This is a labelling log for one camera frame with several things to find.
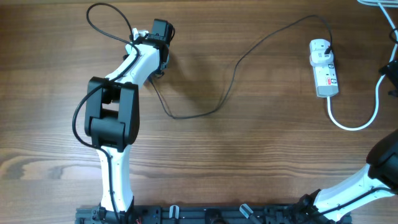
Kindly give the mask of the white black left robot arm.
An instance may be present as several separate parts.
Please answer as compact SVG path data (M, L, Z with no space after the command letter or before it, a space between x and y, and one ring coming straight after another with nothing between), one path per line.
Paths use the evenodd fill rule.
M100 207L117 216L127 213L134 199L128 162L140 125L139 89L151 75L160 75L166 68L174 35L171 25L151 31L133 29L122 64L104 78L92 78L88 84L85 133L100 159Z

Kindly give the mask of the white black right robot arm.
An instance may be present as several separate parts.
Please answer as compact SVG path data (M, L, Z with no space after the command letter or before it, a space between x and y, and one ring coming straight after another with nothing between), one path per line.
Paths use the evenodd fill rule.
M346 180L307 195L298 206L303 223L342 223L345 215L374 200L397 195L397 131L369 152L366 165Z

